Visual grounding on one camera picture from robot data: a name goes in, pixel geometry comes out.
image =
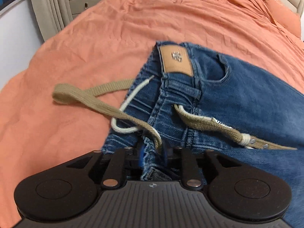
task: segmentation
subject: denim fabric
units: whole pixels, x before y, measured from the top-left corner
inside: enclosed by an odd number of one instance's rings
[[[189,147],[194,153],[205,149],[224,154],[258,167],[284,179],[292,188],[292,203],[285,220],[293,227],[304,227],[304,96],[267,71],[237,58],[192,43],[181,43],[187,49],[194,76],[164,73],[159,47],[176,44],[157,42],[147,63],[142,67],[134,88],[155,77],[131,101],[125,112],[153,126],[171,146]],[[203,132],[187,127],[173,104],[199,116],[217,120],[258,138],[297,151],[251,150],[217,132]],[[129,127],[129,121],[117,121]],[[110,131],[102,151],[135,146],[142,141],[142,132],[118,134]],[[153,142],[144,138],[142,180],[168,180],[174,173],[162,166]]]

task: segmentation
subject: leather patch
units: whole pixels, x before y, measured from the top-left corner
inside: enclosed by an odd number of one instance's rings
[[[160,50],[165,73],[179,72],[193,77],[186,48],[179,45],[163,45]]]

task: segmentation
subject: ribbed surface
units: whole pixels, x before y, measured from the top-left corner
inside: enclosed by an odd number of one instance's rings
[[[106,191],[87,213],[62,223],[23,220],[16,228],[291,228],[282,220],[243,224],[218,214],[201,192],[188,191],[179,182],[129,181]]]

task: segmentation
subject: orange pillow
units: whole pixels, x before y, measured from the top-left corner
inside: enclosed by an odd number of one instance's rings
[[[301,38],[301,18],[279,0],[263,0],[272,17],[293,35]]]

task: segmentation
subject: orange bedsheet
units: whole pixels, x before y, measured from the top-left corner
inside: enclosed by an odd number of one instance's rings
[[[25,177],[99,149],[109,117],[52,101],[57,83],[80,88],[134,78],[156,40],[190,41],[262,67],[304,92],[303,42],[262,0],[102,0],[37,51],[0,93],[0,227],[20,220]],[[101,97],[119,107],[126,92]]]

